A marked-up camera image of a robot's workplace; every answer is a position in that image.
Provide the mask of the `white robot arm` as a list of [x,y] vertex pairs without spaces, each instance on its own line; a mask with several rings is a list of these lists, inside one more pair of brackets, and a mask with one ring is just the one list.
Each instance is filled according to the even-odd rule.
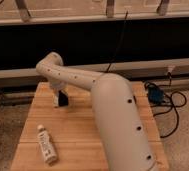
[[55,52],[39,61],[36,71],[56,92],[71,84],[91,93],[109,171],[159,171],[127,79],[64,66],[62,57]]

